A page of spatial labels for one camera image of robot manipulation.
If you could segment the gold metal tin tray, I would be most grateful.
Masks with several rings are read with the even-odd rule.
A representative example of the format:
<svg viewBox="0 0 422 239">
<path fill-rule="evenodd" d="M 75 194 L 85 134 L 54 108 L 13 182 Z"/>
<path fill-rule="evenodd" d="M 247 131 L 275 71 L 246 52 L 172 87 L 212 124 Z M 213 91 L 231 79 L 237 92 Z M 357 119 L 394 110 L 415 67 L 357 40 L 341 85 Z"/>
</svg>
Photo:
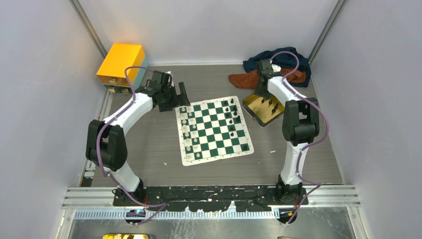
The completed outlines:
<svg viewBox="0 0 422 239">
<path fill-rule="evenodd" d="M 284 112 L 284 105 L 273 95 L 266 99 L 252 94 L 242 100 L 242 106 L 261 128 L 278 119 Z"/>
</svg>

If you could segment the green white chess mat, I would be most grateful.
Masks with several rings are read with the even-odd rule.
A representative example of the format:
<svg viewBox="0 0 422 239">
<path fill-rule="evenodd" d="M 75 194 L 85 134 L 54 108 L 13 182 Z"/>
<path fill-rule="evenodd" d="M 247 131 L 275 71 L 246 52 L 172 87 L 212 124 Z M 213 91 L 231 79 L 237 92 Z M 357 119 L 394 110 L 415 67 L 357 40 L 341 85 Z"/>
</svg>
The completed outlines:
<svg viewBox="0 0 422 239">
<path fill-rule="evenodd" d="M 230 104 L 231 98 L 234 98 L 234 104 Z M 228 101 L 228 106 L 223 105 L 224 101 Z M 237 106 L 237 116 L 230 110 L 225 112 L 225 108 L 231 106 Z M 186 111 L 183 113 L 180 112 L 180 107 L 175 109 L 175 113 L 183 166 L 254 153 L 251 136 L 237 96 L 191 103 L 190 106 L 184 106 Z M 231 118 L 227 119 L 226 113 L 230 113 Z M 238 116 L 241 117 L 241 123 L 235 122 Z M 234 126 L 234 131 L 229 130 L 231 125 Z M 247 151 L 242 150 L 245 145 L 248 146 Z"/>
</svg>

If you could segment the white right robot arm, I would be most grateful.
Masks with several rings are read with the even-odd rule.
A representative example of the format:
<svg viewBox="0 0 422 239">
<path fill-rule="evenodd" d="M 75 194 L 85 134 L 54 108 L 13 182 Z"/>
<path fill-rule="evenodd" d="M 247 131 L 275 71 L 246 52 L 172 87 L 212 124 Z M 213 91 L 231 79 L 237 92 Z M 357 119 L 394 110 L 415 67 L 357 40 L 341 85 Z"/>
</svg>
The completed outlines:
<svg viewBox="0 0 422 239">
<path fill-rule="evenodd" d="M 303 195 L 304 158 L 319 134 L 319 113 L 315 109 L 318 102 L 294 89 L 281 73 L 274 71 L 270 60 L 261 60 L 256 67 L 258 83 L 254 93 L 264 99 L 274 96 L 284 106 L 282 134 L 287 151 L 275 196 L 281 204 L 287 205 Z"/>
</svg>

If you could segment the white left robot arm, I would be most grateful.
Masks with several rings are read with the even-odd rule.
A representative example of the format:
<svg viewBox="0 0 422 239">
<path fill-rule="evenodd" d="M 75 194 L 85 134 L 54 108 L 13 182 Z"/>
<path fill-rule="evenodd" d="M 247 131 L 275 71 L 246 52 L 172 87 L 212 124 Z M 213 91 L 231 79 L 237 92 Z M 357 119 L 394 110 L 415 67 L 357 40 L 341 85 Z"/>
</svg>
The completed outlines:
<svg viewBox="0 0 422 239">
<path fill-rule="evenodd" d="M 137 89 L 132 84 L 131 98 L 114 114 L 104 120 L 92 120 L 88 126 L 86 158 L 99 167 L 104 177 L 109 177 L 134 206 L 143 203 L 145 189 L 143 181 L 130 168 L 127 157 L 126 134 L 146 113 L 154 108 L 160 112 L 189 106 L 184 82 L 176 92 L 170 73 L 153 71 L 145 86 Z"/>
</svg>

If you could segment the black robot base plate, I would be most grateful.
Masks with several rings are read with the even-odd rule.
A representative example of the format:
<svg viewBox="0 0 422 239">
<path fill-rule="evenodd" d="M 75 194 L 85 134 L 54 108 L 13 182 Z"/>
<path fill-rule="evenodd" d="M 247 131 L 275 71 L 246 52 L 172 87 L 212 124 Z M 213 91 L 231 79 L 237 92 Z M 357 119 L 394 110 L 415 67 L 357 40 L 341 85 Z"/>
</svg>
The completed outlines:
<svg viewBox="0 0 422 239">
<path fill-rule="evenodd" d="M 139 206 L 148 204 L 157 211 L 164 203 L 165 211 L 183 212 L 225 212 L 234 204 L 236 212 L 265 212 L 272 206 L 296 206 L 306 194 L 281 193 L 272 185 L 259 186 L 150 186 L 127 196 L 121 189 L 114 189 L 114 206 Z"/>
</svg>

